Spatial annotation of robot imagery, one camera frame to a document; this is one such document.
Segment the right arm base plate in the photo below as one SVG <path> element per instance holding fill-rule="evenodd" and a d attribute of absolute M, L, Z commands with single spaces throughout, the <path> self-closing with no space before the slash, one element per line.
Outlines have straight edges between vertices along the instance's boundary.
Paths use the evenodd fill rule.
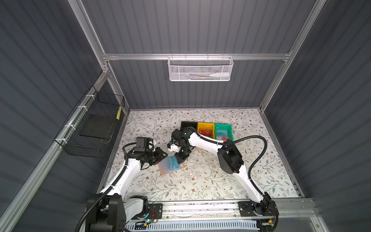
<path fill-rule="evenodd" d="M 279 212 L 274 201 L 263 200 L 260 203 L 253 201 L 240 201 L 238 202 L 238 208 L 242 217 L 279 216 Z"/>

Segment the teal card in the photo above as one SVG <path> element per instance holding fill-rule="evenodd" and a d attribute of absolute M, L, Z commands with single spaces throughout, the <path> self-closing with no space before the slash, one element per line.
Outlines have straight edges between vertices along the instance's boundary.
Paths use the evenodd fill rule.
<path fill-rule="evenodd" d="M 182 165 L 182 164 L 178 164 L 178 163 L 177 163 L 177 159 L 176 159 L 175 156 L 170 156 L 170 157 L 168 157 L 168 161 L 169 161 L 169 170 L 170 170 L 171 172 L 183 168 L 183 165 Z"/>

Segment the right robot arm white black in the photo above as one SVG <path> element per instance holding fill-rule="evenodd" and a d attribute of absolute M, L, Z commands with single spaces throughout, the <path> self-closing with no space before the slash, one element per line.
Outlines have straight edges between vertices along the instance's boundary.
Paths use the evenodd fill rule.
<path fill-rule="evenodd" d="M 260 155 L 247 168 L 244 165 L 243 157 L 236 144 L 249 139 L 262 140 L 264 147 Z M 236 141 L 229 139 L 227 141 L 220 141 L 199 134 L 193 127 L 185 128 L 184 130 L 174 130 L 171 140 L 167 144 L 168 150 L 175 152 L 178 163 L 183 163 L 187 160 L 192 148 L 201 148 L 216 155 L 221 169 L 227 174 L 235 176 L 248 193 L 250 200 L 257 204 L 261 204 L 265 199 L 268 199 L 268 194 L 264 193 L 252 179 L 251 170 L 265 154 L 267 147 L 267 140 L 260 135 L 250 135 Z"/>

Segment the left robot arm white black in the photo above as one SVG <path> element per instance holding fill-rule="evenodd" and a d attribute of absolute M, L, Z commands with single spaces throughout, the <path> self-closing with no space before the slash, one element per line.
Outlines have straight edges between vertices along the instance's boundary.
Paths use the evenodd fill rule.
<path fill-rule="evenodd" d="M 141 171 L 143 163 L 156 165 L 168 156 L 160 148 L 150 152 L 125 154 L 125 164 L 115 179 L 100 193 L 92 194 L 87 202 L 83 221 L 86 232 L 126 232 L 127 223 L 136 215 L 148 213 L 148 199 L 135 195 L 124 201 L 134 177 Z"/>

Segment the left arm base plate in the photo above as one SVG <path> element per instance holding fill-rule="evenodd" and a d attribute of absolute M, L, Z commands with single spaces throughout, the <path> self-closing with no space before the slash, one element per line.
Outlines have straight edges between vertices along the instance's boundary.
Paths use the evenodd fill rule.
<path fill-rule="evenodd" d="M 135 215 L 132 219 L 134 220 L 145 220 L 145 219 L 162 219 L 162 213 L 163 213 L 163 204 L 149 204 L 147 209 L 140 213 Z"/>

